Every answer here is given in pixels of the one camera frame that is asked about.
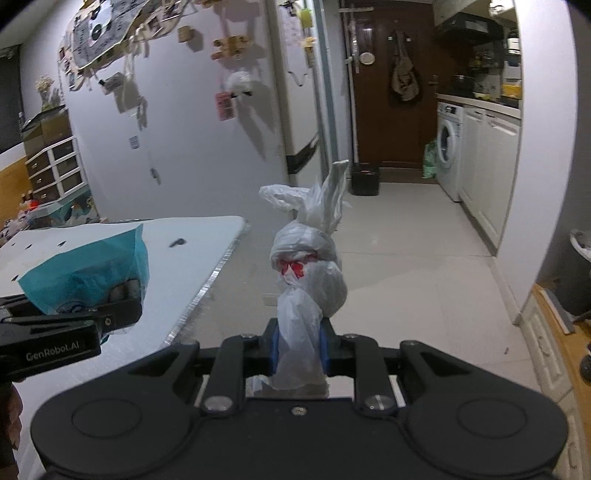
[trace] brown door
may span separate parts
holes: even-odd
[[[433,8],[429,4],[401,1],[353,1],[347,7],[374,7],[356,12],[359,54],[373,53],[372,64],[352,65],[359,161],[381,167],[421,168],[425,145],[437,133],[434,75],[446,79],[454,62],[434,41]],[[414,65],[419,93],[403,101],[392,87],[397,32]],[[351,42],[348,33],[346,41]]]

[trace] washing machine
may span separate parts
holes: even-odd
[[[460,201],[463,120],[461,106],[437,104],[437,181],[454,202]]]

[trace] white plastic bag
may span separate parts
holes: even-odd
[[[277,302],[279,363],[270,379],[276,390],[326,383],[320,362],[320,321],[334,315],[347,298],[330,236],[342,217],[348,163],[335,162],[322,187],[270,185],[259,192],[281,210],[298,211],[297,219],[277,233],[271,248],[271,265],[280,273],[283,289]]]

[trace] black basket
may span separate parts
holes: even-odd
[[[363,163],[353,164],[350,192],[362,197],[376,196],[379,193],[379,167]]]

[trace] screw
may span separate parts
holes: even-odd
[[[389,410],[396,406],[396,400],[387,395],[372,395],[365,399],[365,405],[370,410]]]
[[[224,397],[223,395],[215,395],[213,397],[209,397],[204,403],[205,410],[211,413],[221,413],[223,411],[228,411],[232,407],[234,402],[229,397]]]
[[[303,417],[308,413],[308,409],[306,407],[293,407],[291,413],[296,417]]]

